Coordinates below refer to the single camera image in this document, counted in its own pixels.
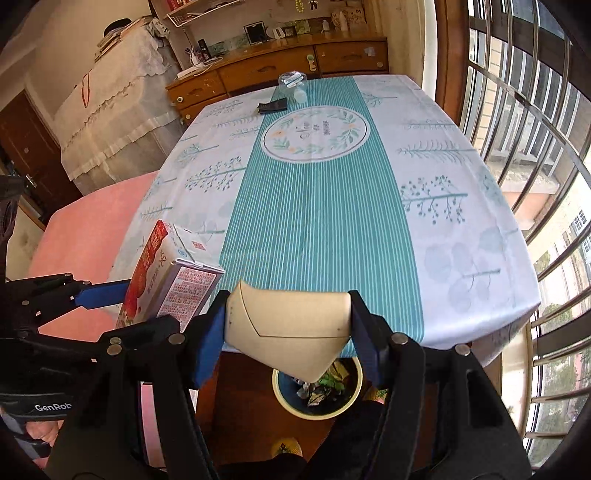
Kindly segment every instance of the picture frame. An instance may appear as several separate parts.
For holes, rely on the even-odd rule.
[[[244,25],[244,31],[250,45],[256,45],[269,40],[267,37],[267,29],[263,22],[255,22],[249,25]]]
[[[295,37],[297,35],[295,26],[283,27],[286,37]]]

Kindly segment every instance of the wooden drawer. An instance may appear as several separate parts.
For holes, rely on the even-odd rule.
[[[168,97],[178,110],[226,93],[217,71],[206,72],[168,90]]]
[[[351,41],[316,45],[322,73],[388,71],[388,44],[384,41]]]
[[[314,56],[313,47],[298,47],[267,53],[221,67],[218,72],[228,92],[250,85],[277,80],[279,75],[291,70],[312,73],[306,57]]]
[[[197,118],[197,115],[199,115],[201,110],[203,110],[207,105],[219,102],[220,100],[225,100],[226,98],[229,97],[228,95],[224,94],[218,97],[210,98],[208,100],[205,100],[204,102],[196,103],[195,105],[192,105],[188,108],[183,108],[180,111],[181,118],[183,119],[183,122],[185,122],[185,124],[190,125],[191,122]]]

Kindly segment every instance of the shoe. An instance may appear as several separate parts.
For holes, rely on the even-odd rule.
[[[271,458],[275,458],[282,453],[292,453],[293,455],[304,456],[300,444],[293,437],[282,438],[273,443],[271,447]]]

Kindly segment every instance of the circular floral logo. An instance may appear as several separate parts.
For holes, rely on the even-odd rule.
[[[315,106],[276,120],[261,138],[261,148],[277,160],[306,163],[334,160],[357,150],[369,137],[369,124],[339,106]]]

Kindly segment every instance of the wooden door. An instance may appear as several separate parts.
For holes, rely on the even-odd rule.
[[[61,151],[24,91],[0,112],[0,145],[20,175],[29,175],[45,214],[82,197],[61,166]]]

